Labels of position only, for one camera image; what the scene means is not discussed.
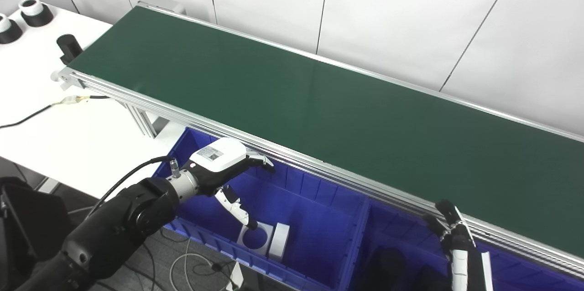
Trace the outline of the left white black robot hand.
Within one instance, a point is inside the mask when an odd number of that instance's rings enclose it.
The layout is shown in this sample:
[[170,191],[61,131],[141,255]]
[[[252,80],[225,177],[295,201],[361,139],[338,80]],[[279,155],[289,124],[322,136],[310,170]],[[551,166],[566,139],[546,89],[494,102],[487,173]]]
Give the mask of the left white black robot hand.
[[196,195],[213,196],[227,212],[248,229],[258,222],[241,204],[241,199],[227,183],[251,167],[275,173],[275,164],[240,140],[223,137],[194,152],[182,168],[194,177]]

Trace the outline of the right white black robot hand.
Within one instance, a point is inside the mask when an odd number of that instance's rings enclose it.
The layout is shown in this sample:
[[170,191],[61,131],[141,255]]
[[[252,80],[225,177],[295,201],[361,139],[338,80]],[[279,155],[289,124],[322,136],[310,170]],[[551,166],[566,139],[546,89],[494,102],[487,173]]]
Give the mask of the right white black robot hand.
[[489,252],[481,252],[467,221],[450,200],[440,200],[435,208],[444,216],[441,222],[436,216],[426,214],[423,219],[427,228],[440,242],[449,267],[451,291],[492,291],[492,269]]

